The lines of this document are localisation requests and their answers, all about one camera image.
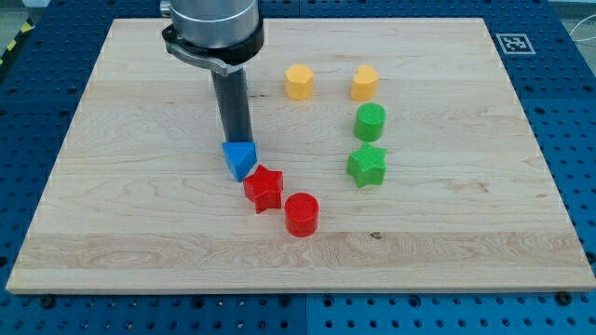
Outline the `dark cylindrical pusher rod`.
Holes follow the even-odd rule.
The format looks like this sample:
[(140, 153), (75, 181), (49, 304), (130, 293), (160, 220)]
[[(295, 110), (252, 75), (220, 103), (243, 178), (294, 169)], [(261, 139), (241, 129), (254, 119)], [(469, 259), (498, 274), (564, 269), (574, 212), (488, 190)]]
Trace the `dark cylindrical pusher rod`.
[(246, 73), (243, 68), (223, 76), (211, 73), (225, 139), (253, 141)]

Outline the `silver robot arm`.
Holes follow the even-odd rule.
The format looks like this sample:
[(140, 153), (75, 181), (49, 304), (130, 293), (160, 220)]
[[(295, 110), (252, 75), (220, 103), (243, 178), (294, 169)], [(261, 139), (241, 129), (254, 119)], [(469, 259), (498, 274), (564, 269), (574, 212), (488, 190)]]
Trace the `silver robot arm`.
[(171, 19), (162, 31), (167, 52), (210, 71), (225, 139), (252, 141), (245, 65), (264, 45), (257, 0), (168, 0), (160, 11)]

